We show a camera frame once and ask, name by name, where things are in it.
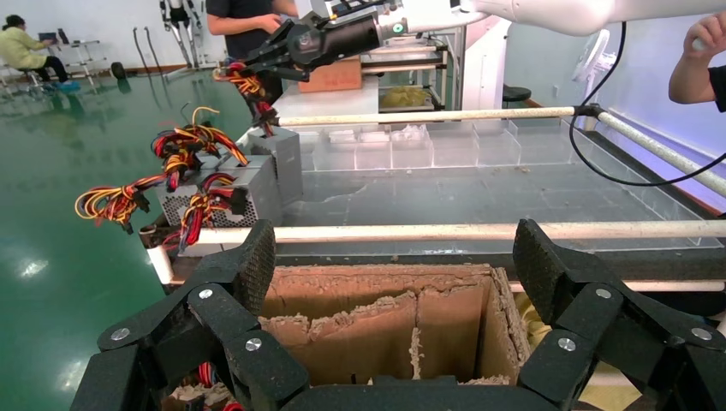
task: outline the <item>yellow jacket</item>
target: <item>yellow jacket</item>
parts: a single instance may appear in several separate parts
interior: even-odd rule
[[[0,33],[0,57],[13,69],[40,69],[47,56],[33,54],[30,50],[42,50],[45,45],[31,38],[25,30],[8,27]]]

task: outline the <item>epoxy floor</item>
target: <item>epoxy floor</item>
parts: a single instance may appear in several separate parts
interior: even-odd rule
[[[247,107],[209,73],[101,79],[96,92],[33,100],[0,97],[0,397],[3,409],[68,409],[101,331],[163,293],[136,235],[78,218],[76,197],[98,185],[122,185],[159,172],[149,143],[180,108],[207,105],[215,124],[239,136]],[[138,229],[160,213],[134,215]]]

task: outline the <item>wire bundle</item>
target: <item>wire bundle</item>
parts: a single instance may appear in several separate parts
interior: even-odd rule
[[[200,184],[199,192],[189,200],[189,207],[181,219],[181,229],[167,237],[164,246],[167,247],[176,238],[180,251],[196,244],[202,227],[209,225],[214,211],[231,210],[234,214],[244,214],[247,210],[247,191],[244,188],[225,187],[234,180],[232,176],[224,173],[214,173],[206,177]],[[221,187],[213,187],[214,184],[221,184]]]
[[[214,373],[214,367],[212,367],[210,362],[205,362],[199,365],[197,372],[199,373],[199,381],[206,388],[212,387],[217,382],[217,376]]]
[[[95,219],[97,223],[112,221],[131,234],[131,214],[137,208],[149,212],[149,201],[144,197],[144,191],[165,180],[165,175],[159,175],[141,178],[127,186],[91,188],[76,199],[75,212],[79,217]]]
[[[215,68],[211,76],[215,81],[228,81],[234,84],[244,98],[263,98],[265,89],[262,87],[262,83],[256,75],[242,75],[241,72],[244,69],[244,63],[235,62],[226,68]]]
[[[261,127],[265,135],[271,137],[274,135],[271,121],[277,116],[277,112],[265,101],[265,88],[259,78],[255,74],[242,74],[244,70],[244,63],[235,62],[226,68],[215,69],[212,77],[215,81],[228,81],[235,85],[252,114],[253,126]]]
[[[217,144],[227,148],[241,165],[249,164],[247,157],[222,130],[214,128],[208,122],[197,124],[197,114],[200,110],[219,113],[208,107],[198,107],[192,115],[192,124],[163,131],[152,141],[152,151],[157,157],[164,159],[164,173],[169,177],[167,181],[169,192],[176,190],[186,170],[199,169],[201,162],[196,156],[197,152],[203,151],[219,158]]]

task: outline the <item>torn cardboard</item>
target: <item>torn cardboard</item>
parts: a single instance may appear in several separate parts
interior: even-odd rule
[[[313,385],[514,383],[529,355],[506,275],[488,265],[278,267],[263,315]]]

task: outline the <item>white robotic arm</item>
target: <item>white robotic arm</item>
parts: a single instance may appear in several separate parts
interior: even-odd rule
[[[724,0],[461,0],[448,13],[426,0],[403,0],[410,33],[458,27],[496,15],[571,36],[586,36],[609,23],[701,15],[726,9]]]

